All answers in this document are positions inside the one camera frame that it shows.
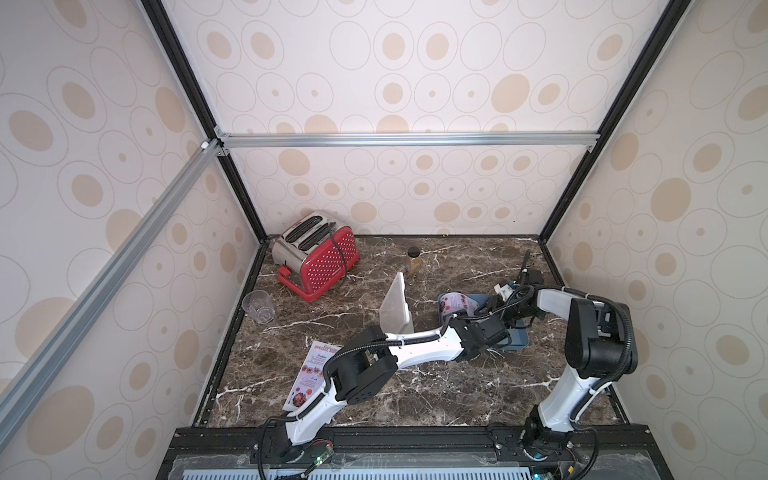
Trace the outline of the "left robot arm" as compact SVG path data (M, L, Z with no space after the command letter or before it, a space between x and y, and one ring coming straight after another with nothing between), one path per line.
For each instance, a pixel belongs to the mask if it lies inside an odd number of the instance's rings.
M469 361L507 336L508 327L498 316L453 316L437 329L409 334L370 326L326 361L323 383L306 402L280 418L272 452L292 461L338 412L373 398L398 371L437 361Z

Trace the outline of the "new menu sheet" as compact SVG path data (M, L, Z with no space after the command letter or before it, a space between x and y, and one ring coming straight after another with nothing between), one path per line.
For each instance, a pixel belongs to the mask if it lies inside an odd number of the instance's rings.
M445 322L453 315L467 314L473 316L480 308L480 304L461 292L449 292L439 297L438 307L440 319Z

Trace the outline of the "old pink menu sheet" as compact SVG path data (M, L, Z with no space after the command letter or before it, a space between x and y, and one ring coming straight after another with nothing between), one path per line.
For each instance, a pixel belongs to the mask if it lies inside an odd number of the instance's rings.
M307 403L314 393L322 388L323 366L339 350L340 348L335 345L319 341L312 343L291 387L290 393L284 402L284 412L298 410Z

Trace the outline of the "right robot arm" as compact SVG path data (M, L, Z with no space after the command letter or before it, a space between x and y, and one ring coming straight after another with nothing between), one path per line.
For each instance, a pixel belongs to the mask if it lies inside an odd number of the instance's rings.
M543 284L541 273L521 271L517 281L498 284L495 311L511 327L529 317L547 314L566 321L566 367L549 396L535 406L525 421L520 443L527 454L564 446L593 401L622 376L637 367L631 315L624 304L570 287Z

